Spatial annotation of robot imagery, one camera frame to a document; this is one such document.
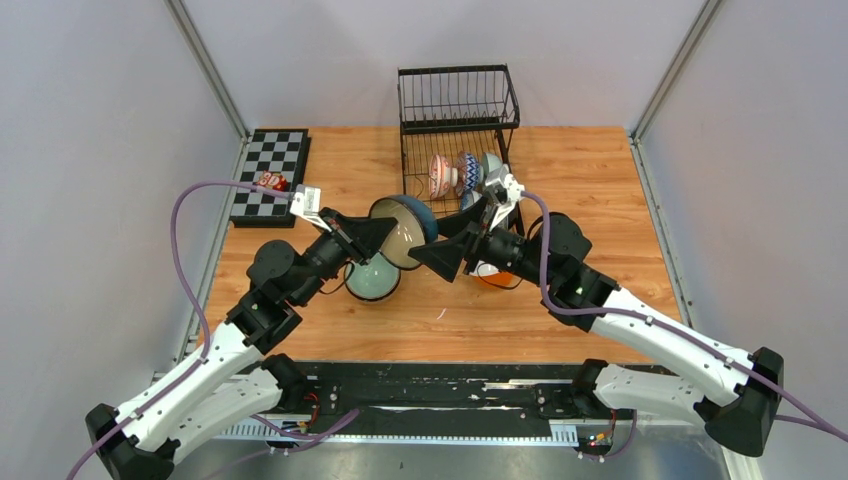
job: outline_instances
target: blue bowl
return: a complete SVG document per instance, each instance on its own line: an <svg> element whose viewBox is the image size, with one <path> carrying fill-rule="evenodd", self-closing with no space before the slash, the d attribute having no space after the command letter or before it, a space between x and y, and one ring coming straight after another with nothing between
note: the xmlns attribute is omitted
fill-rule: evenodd
<svg viewBox="0 0 848 480"><path fill-rule="evenodd" d="M397 227L389 234L380 251L386 260L401 270L414 270L421 266L408 255L409 249L436 241L439 227L436 216L421 200L409 195L383 197L371 205L371 218L392 217Z"/></svg>

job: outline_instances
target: light blue bowl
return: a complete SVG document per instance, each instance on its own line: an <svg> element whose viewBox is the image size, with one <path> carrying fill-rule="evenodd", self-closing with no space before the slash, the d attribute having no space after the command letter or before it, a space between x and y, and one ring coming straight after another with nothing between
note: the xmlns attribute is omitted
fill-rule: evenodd
<svg viewBox="0 0 848 480"><path fill-rule="evenodd" d="M368 265L348 264L344 278L351 295L363 302L377 302L395 291L400 283L400 270L378 253Z"/></svg>

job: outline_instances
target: dish rack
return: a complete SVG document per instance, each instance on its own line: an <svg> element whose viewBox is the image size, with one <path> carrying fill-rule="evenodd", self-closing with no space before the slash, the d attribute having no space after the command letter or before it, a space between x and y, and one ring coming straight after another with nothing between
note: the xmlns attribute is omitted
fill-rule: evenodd
<svg viewBox="0 0 848 480"><path fill-rule="evenodd" d="M398 70L403 193L424 202L437 218L459 211L460 198L430 198L430 159L453 159L467 150L478 159L494 153L509 164L509 146L520 121L506 65ZM524 235L516 207L510 227Z"/></svg>

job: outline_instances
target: wooden table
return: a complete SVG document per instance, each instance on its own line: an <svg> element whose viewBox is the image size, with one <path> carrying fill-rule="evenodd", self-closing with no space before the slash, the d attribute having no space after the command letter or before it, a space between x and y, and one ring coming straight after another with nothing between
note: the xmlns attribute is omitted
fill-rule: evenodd
<svg viewBox="0 0 848 480"><path fill-rule="evenodd" d="M364 216L376 199L402 191L397 127L310 128L310 135L305 183L321 187L323 206ZM623 129L522 127L509 155L527 190L573 218L592 241L587 263L678 318ZM521 209L525 225L539 215L532 202L522 202ZM303 220L293 229L231 227L207 307L212 327L247 290L245 271L263 243L284 239L302 252L316 236ZM460 275L450 284L422 267L404 272L397 291L382 303L365 304L344 288L316 296L299 309L303 323L274 353L295 360L650 361L563 326L539 301L539 290L529 282L502 291Z"/></svg>

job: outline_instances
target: chessboard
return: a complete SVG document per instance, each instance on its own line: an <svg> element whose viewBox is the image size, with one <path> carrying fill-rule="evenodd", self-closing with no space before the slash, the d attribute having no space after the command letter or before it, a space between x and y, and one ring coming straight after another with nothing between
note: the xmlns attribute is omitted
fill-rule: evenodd
<svg viewBox="0 0 848 480"><path fill-rule="evenodd" d="M264 172L278 173L286 179L284 191L294 191L294 187L303 182L306 170L311 140L308 133L307 129L254 131L238 180L256 183ZM238 192L230 210L230 221L236 227L291 228L295 216L289 212L287 199Z"/></svg>

